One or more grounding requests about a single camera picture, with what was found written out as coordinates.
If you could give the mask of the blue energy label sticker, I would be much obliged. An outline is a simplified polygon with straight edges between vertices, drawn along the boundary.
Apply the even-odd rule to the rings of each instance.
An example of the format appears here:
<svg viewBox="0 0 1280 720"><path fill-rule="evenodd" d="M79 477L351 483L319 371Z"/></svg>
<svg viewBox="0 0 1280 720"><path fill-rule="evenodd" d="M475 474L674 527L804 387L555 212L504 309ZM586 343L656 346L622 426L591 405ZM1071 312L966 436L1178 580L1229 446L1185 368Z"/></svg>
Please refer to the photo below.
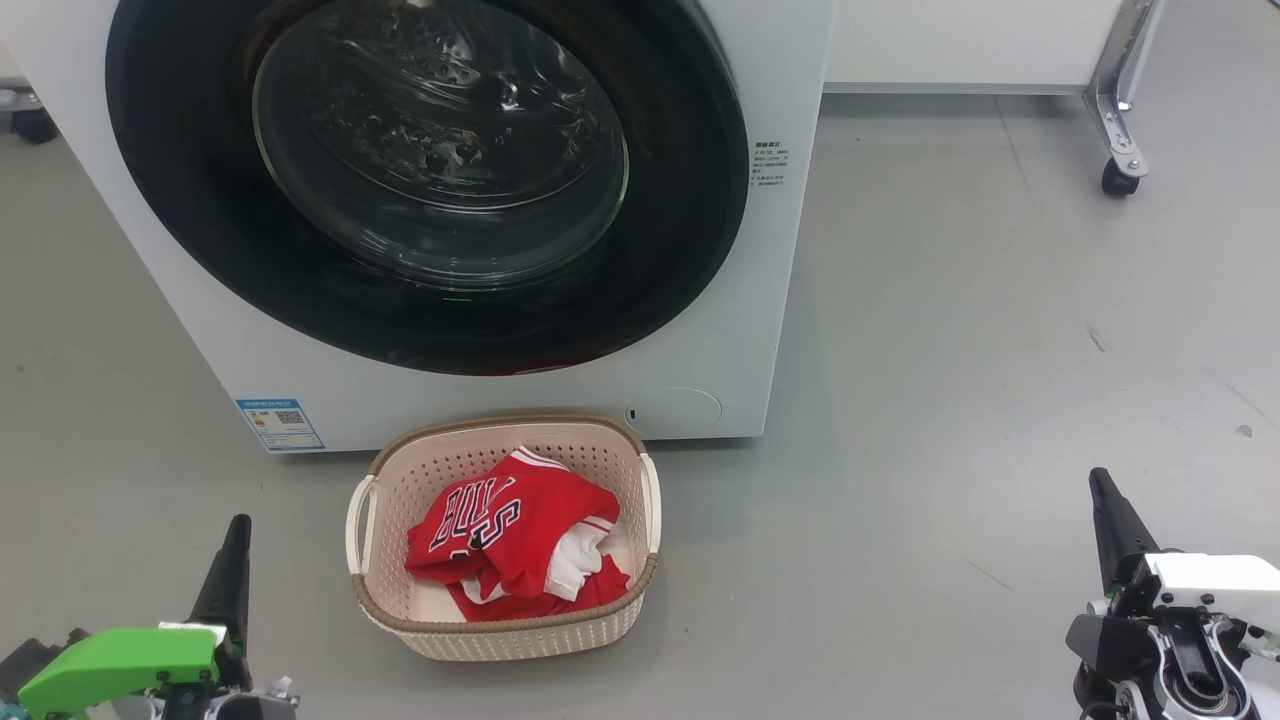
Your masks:
<svg viewBox="0 0 1280 720"><path fill-rule="evenodd" d="M315 454L326 450L296 398L237 398L236 405L270 454Z"/></svg>

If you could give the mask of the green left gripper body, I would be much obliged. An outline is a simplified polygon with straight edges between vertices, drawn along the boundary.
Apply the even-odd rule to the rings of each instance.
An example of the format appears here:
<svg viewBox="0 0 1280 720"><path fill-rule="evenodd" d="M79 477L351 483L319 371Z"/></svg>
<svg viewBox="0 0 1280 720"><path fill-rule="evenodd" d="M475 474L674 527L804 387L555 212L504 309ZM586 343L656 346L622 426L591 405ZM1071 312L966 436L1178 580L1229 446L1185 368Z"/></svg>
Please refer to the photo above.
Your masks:
<svg viewBox="0 0 1280 720"><path fill-rule="evenodd" d="M161 691L160 720L205 720L219 687L224 626L113 628L69 644L17 693L29 720L92 720L90 710Z"/></svg>

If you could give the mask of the white washing machine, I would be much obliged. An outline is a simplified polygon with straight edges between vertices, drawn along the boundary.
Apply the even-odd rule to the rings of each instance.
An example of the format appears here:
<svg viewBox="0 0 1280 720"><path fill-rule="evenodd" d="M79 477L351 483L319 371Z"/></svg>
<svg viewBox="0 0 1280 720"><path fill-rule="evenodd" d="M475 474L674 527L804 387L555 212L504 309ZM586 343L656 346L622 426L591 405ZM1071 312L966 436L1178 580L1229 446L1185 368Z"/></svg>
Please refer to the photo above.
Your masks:
<svg viewBox="0 0 1280 720"><path fill-rule="evenodd" d="M416 427L503 413L599 415L648 439L763 433L836 0L698 0L745 106L748 195L733 246L708 287L646 338L520 375L379 363L271 319L206 272L140 192L113 131L105 69L118 3L0 0L0 40L234 405L296 398L323 452L380 448ZM751 187L753 145L769 140L788 145L788 179Z"/></svg>

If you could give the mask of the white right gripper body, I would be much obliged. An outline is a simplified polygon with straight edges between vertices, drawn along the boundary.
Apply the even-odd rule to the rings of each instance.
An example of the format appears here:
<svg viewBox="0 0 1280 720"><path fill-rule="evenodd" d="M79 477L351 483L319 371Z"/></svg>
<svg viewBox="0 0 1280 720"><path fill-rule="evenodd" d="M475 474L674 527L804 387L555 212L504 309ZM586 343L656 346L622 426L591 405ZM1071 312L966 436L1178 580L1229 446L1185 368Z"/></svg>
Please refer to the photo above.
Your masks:
<svg viewBox="0 0 1280 720"><path fill-rule="evenodd" d="M1142 553L1112 579L1091 616L1158 621L1203 612L1245 625L1247 641L1280 641L1280 568L1254 555Z"/></svg>

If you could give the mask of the silver metal cart leg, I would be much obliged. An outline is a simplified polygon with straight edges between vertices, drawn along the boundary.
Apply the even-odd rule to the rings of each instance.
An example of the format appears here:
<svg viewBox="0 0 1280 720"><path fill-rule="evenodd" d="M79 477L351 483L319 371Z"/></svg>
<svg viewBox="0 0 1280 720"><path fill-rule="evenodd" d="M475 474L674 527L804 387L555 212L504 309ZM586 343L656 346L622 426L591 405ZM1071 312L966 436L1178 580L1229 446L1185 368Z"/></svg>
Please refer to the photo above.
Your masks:
<svg viewBox="0 0 1280 720"><path fill-rule="evenodd" d="M1085 109L1102 136L1110 159L1140 181L1149 163L1126 124L1132 95L1146 67L1146 44L1158 24L1162 0L1120 0L1091 82L1082 94Z"/></svg>

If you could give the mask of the black glass washing machine door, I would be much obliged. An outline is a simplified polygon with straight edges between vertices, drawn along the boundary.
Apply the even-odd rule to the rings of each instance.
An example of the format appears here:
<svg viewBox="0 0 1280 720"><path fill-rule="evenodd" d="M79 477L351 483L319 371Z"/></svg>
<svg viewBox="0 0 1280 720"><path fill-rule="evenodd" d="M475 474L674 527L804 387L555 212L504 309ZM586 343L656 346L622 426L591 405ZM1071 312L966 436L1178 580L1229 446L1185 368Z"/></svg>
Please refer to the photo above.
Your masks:
<svg viewBox="0 0 1280 720"><path fill-rule="evenodd" d="M745 213L698 0L119 0L105 87L140 192L221 286L420 372L635 345Z"/></svg>

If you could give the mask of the white cart panel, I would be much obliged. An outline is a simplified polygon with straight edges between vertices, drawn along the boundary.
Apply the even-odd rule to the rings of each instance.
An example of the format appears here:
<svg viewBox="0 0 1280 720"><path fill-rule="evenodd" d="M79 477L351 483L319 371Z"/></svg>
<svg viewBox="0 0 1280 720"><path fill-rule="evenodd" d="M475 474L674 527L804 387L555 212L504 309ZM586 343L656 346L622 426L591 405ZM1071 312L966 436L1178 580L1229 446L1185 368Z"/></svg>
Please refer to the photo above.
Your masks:
<svg viewBox="0 0 1280 720"><path fill-rule="evenodd" d="M827 94L1075 95L1121 0L837 0Z"/></svg>

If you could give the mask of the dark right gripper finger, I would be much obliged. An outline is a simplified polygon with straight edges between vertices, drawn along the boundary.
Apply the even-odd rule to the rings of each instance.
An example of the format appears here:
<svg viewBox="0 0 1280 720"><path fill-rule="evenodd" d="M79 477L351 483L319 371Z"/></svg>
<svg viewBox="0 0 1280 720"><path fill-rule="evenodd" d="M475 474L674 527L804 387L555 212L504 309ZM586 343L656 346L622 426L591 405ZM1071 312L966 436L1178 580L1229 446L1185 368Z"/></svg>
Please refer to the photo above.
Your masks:
<svg viewBox="0 0 1280 720"><path fill-rule="evenodd" d="M1106 468L1093 468L1088 484L1102 588L1112 598L1133 582L1146 555L1162 550Z"/></svg>

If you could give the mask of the cream plastic laundry basket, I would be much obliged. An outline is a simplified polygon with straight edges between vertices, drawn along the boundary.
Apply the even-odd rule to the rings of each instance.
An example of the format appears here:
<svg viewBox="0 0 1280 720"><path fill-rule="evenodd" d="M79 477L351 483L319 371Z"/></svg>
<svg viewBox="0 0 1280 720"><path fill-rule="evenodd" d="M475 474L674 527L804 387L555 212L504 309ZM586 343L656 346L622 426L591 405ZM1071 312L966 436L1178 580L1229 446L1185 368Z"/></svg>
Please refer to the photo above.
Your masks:
<svg viewBox="0 0 1280 720"><path fill-rule="evenodd" d="M621 598L598 609L468 623L444 585L404 570L407 534L448 484L492 469L521 446L614 493L620 528L605 550L628 585ZM346 561L365 615L415 652L439 661L515 661L595 650L622 638L643 611L660 538L659 475L632 429L603 416L498 416L420 428L392 441L351 497Z"/></svg>

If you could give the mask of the small printed text sticker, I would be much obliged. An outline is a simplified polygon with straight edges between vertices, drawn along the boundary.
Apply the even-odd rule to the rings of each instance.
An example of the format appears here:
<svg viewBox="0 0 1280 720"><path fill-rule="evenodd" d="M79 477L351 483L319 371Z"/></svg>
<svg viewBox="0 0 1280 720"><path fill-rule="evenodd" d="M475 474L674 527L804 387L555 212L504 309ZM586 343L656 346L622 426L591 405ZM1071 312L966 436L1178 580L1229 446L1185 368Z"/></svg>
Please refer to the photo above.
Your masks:
<svg viewBox="0 0 1280 720"><path fill-rule="evenodd" d="M751 149L750 186L778 188L786 186L791 152L785 141L756 141Z"/></svg>

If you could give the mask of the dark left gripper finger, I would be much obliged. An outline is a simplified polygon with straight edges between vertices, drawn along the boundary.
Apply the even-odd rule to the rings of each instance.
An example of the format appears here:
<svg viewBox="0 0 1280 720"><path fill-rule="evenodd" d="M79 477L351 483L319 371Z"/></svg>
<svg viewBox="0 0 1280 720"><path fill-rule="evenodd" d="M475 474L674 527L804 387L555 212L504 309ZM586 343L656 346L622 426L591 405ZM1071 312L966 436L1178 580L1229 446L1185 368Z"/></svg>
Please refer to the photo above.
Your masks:
<svg viewBox="0 0 1280 720"><path fill-rule="evenodd" d="M223 644L236 659L247 655L251 534L250 515L234 515L188 616L189 623L224 628Z"/></svg>

